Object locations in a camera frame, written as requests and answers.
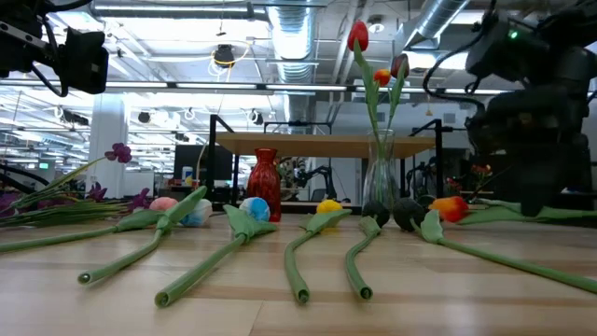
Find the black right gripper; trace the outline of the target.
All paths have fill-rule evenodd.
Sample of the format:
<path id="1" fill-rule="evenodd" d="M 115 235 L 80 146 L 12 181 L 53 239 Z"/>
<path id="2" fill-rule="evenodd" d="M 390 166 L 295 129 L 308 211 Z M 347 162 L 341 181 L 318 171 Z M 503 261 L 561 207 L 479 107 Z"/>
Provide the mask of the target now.
<path id="1" fill-rule="evenodd" d="M 539 86 L 493 97 L 465 122 L 477 152 L 503 150 L 524 182 L 557 187 L 590 184 L 589 141 L 581 132 L 589 114 L 585 90 Z M 520 188 L 521 213 L 536 216 L 548 202 L 548 187 Z"/>

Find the large orange tulip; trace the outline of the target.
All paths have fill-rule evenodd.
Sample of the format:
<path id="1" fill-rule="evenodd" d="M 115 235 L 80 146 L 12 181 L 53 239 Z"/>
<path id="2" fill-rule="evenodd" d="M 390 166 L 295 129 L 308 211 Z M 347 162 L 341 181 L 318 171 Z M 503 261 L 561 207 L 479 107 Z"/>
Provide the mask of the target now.
<path id="1" fill-rule="evenodd" d="M 477 199 L 476 205 L 481 208 L 472 209 L 460 196 L 452 196 L 434 200 L 429 210 L 438 210 L 442 220 L 458 224 L 469 225 L 494 221 L 522 221 L 522 222 L 555 222 L 568 219 L 597 220 L 595 210 L 561 209 L 544 206 L 537 215 L 526 216 L 521 211 L 519 203 L 499 200 Z"/>

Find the purple artificial flower bunch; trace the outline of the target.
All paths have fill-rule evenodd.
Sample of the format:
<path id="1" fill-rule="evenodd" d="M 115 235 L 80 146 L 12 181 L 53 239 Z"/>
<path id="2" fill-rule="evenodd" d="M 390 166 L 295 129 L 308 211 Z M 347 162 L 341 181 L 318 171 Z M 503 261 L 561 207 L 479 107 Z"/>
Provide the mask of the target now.
<path id="1" fill-rule="evenodd" d="M 104 201 L 104 189 L 97 184 L 90 188 L 85 199 L 75 198 L 68 187 L 76 177 L 100 161 L 125 164 L 131 159 L 129 147 L 123 143 L 113 144 L 99 159 L 89 161 L 53 180 L 41 190 L 23 195 L 5 208 L 0 208 L 0 228 L 77 224 L 126 213 L 127 205 L 124 202 Z"/>

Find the black tulip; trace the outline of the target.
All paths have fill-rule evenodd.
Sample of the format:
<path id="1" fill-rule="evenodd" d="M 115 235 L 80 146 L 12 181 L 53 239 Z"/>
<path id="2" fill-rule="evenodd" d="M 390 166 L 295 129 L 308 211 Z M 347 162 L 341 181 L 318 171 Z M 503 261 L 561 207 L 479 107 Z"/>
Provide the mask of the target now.
<path id="1" fill-rule="evenodd" d="M 365 282 L 356 265 L 356 256 L 368 247 L 382 231 L 382 227 L 390 218 L 390 213 L 382 203 L 372 202 L 365 205 L 361 212 L 358 228 L 365 237 L 351 247 L 345 255 L 344 269 L 354 293 L 362 300 L 373 296 L 372 288 Z"/>
<path id="2" fill-rule="evenodd" d="M 512 259 L 503 255 L 493 254 L 445 238 L 443 235 L 443 228 L 440 225 L 438 210 L 425 212 L 423 208 L 412 199 L 400 199 L 395 205 L 394 215 L 395 221 L 401 229 L 406 231 L 416 231 L 427 243 L 442 245 L 467 255 L 486 259 L 526 273 L 535 274 L 549 280 L 560 282 L 570 287 L 576 287 L 597 294 L 597 280 L 560 272 L 519 259 Z"/>

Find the pink tulip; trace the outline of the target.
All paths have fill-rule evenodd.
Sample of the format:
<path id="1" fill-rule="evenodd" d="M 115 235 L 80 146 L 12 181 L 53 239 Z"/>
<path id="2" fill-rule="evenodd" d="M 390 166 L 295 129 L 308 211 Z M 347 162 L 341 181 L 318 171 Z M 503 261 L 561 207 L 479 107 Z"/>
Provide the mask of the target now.
<path id="1" fill-rule="evenodd" d="M 61 243 L 72 242 L 76 240 L 83 240 L 94 238 L 110 233 L 119 233 L 123 231 L 141 230 L 148 226 L 155 224 L 159 217 L 165 213 L 166 210 L 177 205 L 178 201 L 168 197 L 160 197 L 153 201 L 148 209 L 134 210 L 131 215 L 122 218 L 115 226 L 106 229 L 95 231 L 70 233 L 61 236 L 39 238 L 15 243 L 0 244 L 0 253 L 11 252 L 16 250 L 23 250 L 28 248 L 35 248 L 47 245 L 57 245 Z"/>

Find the white and blue tulip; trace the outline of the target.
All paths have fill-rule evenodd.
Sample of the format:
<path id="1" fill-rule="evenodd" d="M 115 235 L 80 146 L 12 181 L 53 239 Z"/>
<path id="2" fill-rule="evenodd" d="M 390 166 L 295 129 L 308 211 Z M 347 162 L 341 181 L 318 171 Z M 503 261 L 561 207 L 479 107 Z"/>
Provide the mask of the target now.
<path id="1" fill-rule="evenodd" d="M 146 226 L 155 225 L 152 238 L 131 253 L 114 261 L 105 264 L 95 270 L 88 270 L 77 277 L 80 285 L 88 285 L 109 277 L 120 270 L 134 264 L 138 259 L 143 258 L 160 244 L 162 236 L 171 231 L 186 215 L 190 214 L 195 206 L 203 199 L 207 192 L 206 187 L 199 187 L 191 192 L 181 202 L 175 204 L 165 211 L 144 210 L 124 218 L 124 229 L 142 229 Z"/>
<path id="2" fill-rule="evenodd" d="M 208 274 L 220 260 L 234 252 L 241 245 L 248 244 L 255 236 L 277 230 L 277 227 L 270 223 L 270 207 L 261 198 L 249 198 L 243 201 L 239 207 L 225 205 L 223 209 L 232 229 L 232 240 L 161 289 L 154 297 L 154 303 L 159 308 L 167 307 L 180 299 L 186 291 Z"/>

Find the dark red tulip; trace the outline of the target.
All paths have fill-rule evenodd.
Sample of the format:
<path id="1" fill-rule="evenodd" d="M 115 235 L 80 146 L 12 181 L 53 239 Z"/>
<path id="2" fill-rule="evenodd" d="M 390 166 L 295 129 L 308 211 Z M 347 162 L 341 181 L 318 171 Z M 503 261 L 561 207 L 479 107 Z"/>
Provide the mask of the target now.
<path id="1" fill-rule="evenodd" d="M 387 86 L 390 82 L 391 78 L 394 78 L 396 81 L 394 85 L 389 90 L 389 117 L 387 121 L 387 131 L 389 132 L 392 126 L 392 121 L 396 113 L 396 108 L 400 101 L 400 95 L 402 93 L 402 89 L 404 87 L 405 78 L 409 75 L 410 72 L 410 65 L 409 65 L 409 58 L 406 53 L 402 53 L 392 60 L 390 69 L 383 70 L 383 77 L 382 77 L 382 85 Z M 389 133 L 383 138 L 383 141 L 387 140 L 387 136 Z"/>

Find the yellow tulip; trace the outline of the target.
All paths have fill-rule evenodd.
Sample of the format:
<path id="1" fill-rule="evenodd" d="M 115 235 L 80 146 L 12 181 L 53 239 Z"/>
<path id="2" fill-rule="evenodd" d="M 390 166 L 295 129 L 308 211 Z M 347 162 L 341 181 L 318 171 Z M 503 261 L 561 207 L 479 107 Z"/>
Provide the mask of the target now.
<path id="1" fill-rule="evenodd" d="M 299 273 L 295 250 L 321 231 L 337 226 L 343 218 L 348 217 L 351 213 L 350 209 L 343 208 L 340 203 L 335 201 L 326 200 L 319 203 L 316 206 L 315 214 L 309 216 L 307 222 L 304 224 L 303 234 L 285 247 L 285 275 L 297 303 L 307 303 L 310 299 L 310 290 Z"/>

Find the background orange flowers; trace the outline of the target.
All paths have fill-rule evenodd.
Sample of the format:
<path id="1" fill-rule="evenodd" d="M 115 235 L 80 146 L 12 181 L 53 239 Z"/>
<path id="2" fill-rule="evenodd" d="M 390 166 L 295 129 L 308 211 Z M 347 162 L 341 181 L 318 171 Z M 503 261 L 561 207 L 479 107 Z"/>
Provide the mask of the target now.
<path id="1" fill-rule="evenodd" d="M 477 188 L 481 187 L 493 175 L 492 167 L 489 164 L 473 164 L 471 167 L 471 173 L 474 176 L 475 185 Z"/>

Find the overhead light bar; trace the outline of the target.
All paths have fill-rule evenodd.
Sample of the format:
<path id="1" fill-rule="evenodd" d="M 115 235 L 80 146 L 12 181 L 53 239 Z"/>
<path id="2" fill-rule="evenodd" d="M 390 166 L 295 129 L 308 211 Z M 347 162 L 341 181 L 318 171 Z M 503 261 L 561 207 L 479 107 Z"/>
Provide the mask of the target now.
<path id="1" fill-rule="evenodd" d="M 0 80 L 0 87 L 46 88 L 40 80 L 8 78 Z M 446 95 L 464 95 L 464 89 L 438 88 Z M 145 81 L 108 81 L 104 92 L 109 91 L 213 91 L 224 92 L 365 92 L 364 86 L 355 85 L 315 85 L 315 84 L 270 84 L 270 83 L 235 83 L 235 82 L 145 82 Z M 408 94 L 423 94 L 425 91 L 417 87 L 405 87 L 402 91 Z M 479 96 L 494 96 L 505 90 L 478 89 Z"/>

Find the black ceiling-mounted device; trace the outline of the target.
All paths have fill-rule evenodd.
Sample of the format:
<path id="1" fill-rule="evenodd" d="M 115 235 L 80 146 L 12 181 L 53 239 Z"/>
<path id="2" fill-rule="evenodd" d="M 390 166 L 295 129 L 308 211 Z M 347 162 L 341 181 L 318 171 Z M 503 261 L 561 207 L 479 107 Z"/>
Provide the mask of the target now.
<path id="1" fill-rule="evenodd" d="M 231 68 L 235 64 L 235 57 L 232 51 L 232 45 L 218 45 L 215 49 L 213 60 L 215 65 L 219 68 Z"/>

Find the black computer monitor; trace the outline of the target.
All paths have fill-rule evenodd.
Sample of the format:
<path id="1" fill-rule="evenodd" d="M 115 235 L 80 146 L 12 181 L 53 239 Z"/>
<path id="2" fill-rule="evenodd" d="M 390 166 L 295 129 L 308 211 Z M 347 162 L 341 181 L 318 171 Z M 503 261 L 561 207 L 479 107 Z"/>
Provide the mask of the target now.
<path id="1" fill-rule="evenodd" d="M 207 163 L 209 150 L 205 149 L 200 158 L 203 146 L 182 145 L 176 146 L 174 152 L 174 177 L 181 179 L 182 170 L 185 166 L 191 167 L 196 173 L 197 160 L 200 159 L 200 179 L 204 181 L 207 177 Z M 233 155 L 222 146 L 215 147 L 215 180 L 231 180 L 233 171 Z"/>

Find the clear glass vase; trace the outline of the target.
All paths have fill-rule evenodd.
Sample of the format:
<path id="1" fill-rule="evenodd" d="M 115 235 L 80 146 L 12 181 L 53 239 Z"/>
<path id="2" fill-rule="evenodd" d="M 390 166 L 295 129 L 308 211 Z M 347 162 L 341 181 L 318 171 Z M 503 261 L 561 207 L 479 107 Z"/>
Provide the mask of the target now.
<path id="1" fill-rule="evenodd" d="M 375 192 L 375 199 L 369 203 L 382 203 L 389 210 L 391 216 L 393 206 L 399 196 L 399 189 L 396 181 L 396 160 L 394 156 L 395 132 L 390 129 L 387 140 L 383 141 L 387 132 L 387 129 L 378 130 L 375 163 L 371 171 L 373 177 L 371 190 Z"/>

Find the red glass vase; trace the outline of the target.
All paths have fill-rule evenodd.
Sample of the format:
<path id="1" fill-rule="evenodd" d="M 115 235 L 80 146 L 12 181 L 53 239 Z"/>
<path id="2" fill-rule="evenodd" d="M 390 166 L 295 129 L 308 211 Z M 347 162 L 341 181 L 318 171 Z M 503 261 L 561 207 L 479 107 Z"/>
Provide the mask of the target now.
<path id="1" fill-rule="evenodd" d="M 263 199 L 270 208 L 270 222 L 281 220 L 281 181 L 274 160 L 277 150 L 261 147 L 255 150 L 257 164 L 249 176 L 249 197 Z"/>

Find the person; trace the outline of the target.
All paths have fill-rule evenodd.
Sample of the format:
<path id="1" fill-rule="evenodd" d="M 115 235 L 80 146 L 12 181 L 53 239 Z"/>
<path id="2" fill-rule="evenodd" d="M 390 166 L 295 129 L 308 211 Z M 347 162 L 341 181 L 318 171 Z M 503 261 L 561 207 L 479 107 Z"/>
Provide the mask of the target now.
<path id="1" fill-rule="evenodd" d="M 298 185 L 295 171 L 304 167 L 305 160 L 302 157 L 282 157 L 278 163 L 281 187 L 283 189 L 295 188 Z"/>

